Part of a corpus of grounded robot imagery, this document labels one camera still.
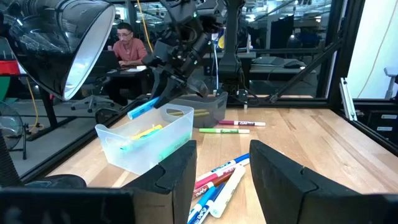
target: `lamp shade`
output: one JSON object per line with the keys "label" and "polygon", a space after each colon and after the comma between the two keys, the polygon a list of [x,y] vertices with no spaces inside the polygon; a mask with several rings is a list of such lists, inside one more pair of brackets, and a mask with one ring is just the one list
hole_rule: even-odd
{"label": "lamp shade", "polygon": [[90,74],[115,17],[95,0],[0,0],[0,35],[29,76],[69,100]]}

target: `white wall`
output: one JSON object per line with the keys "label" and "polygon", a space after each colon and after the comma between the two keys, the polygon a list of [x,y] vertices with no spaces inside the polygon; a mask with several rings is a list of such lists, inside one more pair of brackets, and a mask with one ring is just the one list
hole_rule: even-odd
{"label": "white wall", "polygon": [[[385,67],[398,66],[398,0],[366,0],[353,58],[348,72],[348,86],[353,98],[384,98],[389,77]],[[382,44],[388,23],[390,27]],[[368,76],[370,79],[359,96]]]}

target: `yellow cable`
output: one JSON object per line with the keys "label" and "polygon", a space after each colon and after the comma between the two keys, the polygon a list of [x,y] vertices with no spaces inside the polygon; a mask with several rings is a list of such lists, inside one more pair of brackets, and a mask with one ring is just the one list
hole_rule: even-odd
{"label": "yellow cable", "polygon": [[150,51],[152,53],[154,53],[154,49],[152,49],[152,45],[150,44],[150,41],[149,41],[148,30],[147,30],[147,26],[145,25],[144,14],[142,13],[141,4],[139,4],[139,0],[137,0],[137,3],[138,3],[138,7],[139,7],[139,12],[141,13],[142,23],[144,25],[145,35],[147,36],[147,42],[149,44]]}
{"label": "yellow cable", "polygon": [[29,126],[33,126],[33,128],[31,128],[31,129],[29,130],[29,132],[32,132],[32,130],[36,128],[37,123],[39,122],[39,113],[37,112],[35,97],[33,96],[32,88],[30,87],[29,79],[28,79],[27,77],[26,77],[26,81],[27,81],[27,86],[29,87],[30,96],[32,97],[33,107],[35,108],[35,112],[36,112],[36,121],[35,121],[35,124],[34,124],[34,125],[29,125]]}
{"label": "yellow cable", "polygon": [[362,92],[365,90],[366,85],[368,84],[369,79],[370,79],[371,76],[372,76],[374,67],[376,66],[377,59],[379,58],[381,46],[382,46],[383,43],[384,43],[384,39],[386,38],[386,35],[387,35],[387,33],[388,33],[388,30],[390,29],[390,25],[391,25],[392,18],[394,17],[394,14],[396,13],[397,5],[398,5],[398,1],[397,1],[396,5],[394,6],[394,9],[392,10],[391,18],[390,18],[390,21],[389,21],[389,23],[388,23],[386,33],[384,33],[383,39],[381,40],[381,43],[380,43],[380,46],[379,46],[379,50],[377,50],[377,54],[376,54],[376,58],[374,59],[374,62],[373,62],[372,70],[371,70],[370,74],[368,75],[368,78],[366,79],[365,85],[363,85],[363,88],[362,88],[362,90],[359,92],[359,95],[358,95],[357,98],[359,98],[359,97],[361,96]]}

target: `laptop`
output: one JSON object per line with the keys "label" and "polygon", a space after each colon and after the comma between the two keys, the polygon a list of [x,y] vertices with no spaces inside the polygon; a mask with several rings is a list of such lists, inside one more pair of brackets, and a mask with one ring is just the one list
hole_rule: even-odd
{"label": "laptop", "polygon": [[112,50],[104,50],[98,57],[96,61],[92,73],[106,73],[111,70],[120,70],[122,69],[119,64],[119,60],[114,54]]}

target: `clear plastic bin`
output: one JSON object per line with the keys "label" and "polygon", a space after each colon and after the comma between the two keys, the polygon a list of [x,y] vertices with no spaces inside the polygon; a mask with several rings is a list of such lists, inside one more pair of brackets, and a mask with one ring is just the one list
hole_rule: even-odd
{"label": "clear plastic bin", "polygon": [[226,101],[228,93],[223,92],[219,97],[202,98],[196,95],[181,96],[170,103],[175,105],[190,106],[194,109],[193,127],[213,128],[225,118]]}
{"label": "clear plastic bin", "polygon": [[[168,113],[179,111],[182,115]],[[192,137],[193,108],[166,104],[152,109],[118,128],[95,126],[106,159],[110,164],[135,174],[143,174],[156,166]],[[157,125],[162,129],[146,138],[133,140]]]}

